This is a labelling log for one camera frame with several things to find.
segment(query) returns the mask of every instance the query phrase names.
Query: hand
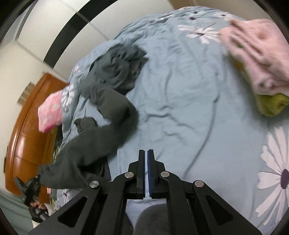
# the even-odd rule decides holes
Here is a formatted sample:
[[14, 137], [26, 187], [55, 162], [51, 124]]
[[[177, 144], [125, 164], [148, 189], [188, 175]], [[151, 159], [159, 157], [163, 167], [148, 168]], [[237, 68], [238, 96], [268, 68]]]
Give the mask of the hand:
[[37, 200], [36, 202], [30, 203], [30, 205], [33, 206], [33, 207], [38, 206], [38, 208], [41, 209], [41, 210], [46, 210], [47, 209], [47, 207], [39, 200]]

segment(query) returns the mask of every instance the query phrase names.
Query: wooden headboard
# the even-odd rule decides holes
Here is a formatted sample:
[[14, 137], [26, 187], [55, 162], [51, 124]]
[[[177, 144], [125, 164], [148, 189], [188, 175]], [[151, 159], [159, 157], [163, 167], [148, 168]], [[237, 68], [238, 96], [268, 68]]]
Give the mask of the wooden headboard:
[[[45, 73], [30, 93], [16, 120], [8, 145], [5, 165], [5, 186], [20, 195], [13, 179], [18, 176], [24, 182], [37, 175], [38, 165], [52, 162], [56, 128], [48, 133], [38, 130], [38, 107], [53, 92], [67, 84]], [[39, 199], [49, 203], [47, 189], [41, 187]]]

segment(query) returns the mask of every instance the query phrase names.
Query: flower center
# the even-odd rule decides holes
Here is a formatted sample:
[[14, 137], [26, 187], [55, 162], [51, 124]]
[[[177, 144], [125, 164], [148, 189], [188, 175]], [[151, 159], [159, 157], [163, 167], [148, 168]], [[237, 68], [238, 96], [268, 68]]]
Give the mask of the flower center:
[[282, 172], [282, 176], [281, 176], [281, 188], [286, 189], [288, 183], [289, 183], [289, 171], [287, 169], [285, 169]]

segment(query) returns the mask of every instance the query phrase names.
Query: pink fabric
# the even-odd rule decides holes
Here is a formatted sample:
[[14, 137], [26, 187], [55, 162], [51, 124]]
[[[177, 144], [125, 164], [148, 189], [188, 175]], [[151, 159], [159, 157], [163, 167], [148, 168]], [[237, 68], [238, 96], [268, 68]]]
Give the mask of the pink fabric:
[[244, 64], [254, 93], [289, 96], [289, 45], [270, 20], [240, 21], [220, 31], [220, 40]]
[[62, 90], [50, 94], [38, 108], [39, 131], [48, 132], [62, 123]]

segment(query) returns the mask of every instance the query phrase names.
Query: metal screw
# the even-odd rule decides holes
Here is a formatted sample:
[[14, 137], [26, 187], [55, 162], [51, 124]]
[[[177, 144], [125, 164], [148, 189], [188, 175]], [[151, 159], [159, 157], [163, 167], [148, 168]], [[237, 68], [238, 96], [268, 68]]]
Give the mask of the metal screw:
[[168, 177], [169, 175], [170, 175], [170, 173], [167, 172], [167, 171], [161, 172], [161, 176], [162, 176], [162, 177]]
[[195, 182], [195, 186], [197, 186], [197, 187], [201, 188], [201, 187], [203, 187], [203, 186], [204, 186], [204, 182], [203, 182], [203, 181], [201, 181], [201, 180], [197, 180], [197, 181]]
[[132, 178], [133, 176], [134, 176], [134, 174], [132, 172], [126, 172], [125, 173], [126, 178]]
[[89, 186], [90, 186], [91, 188], [97, 188], [97, 187], [99, 186], [99, 182], [96, 181], [96, 180], [91, 181], [90, 184], [89, 184]]

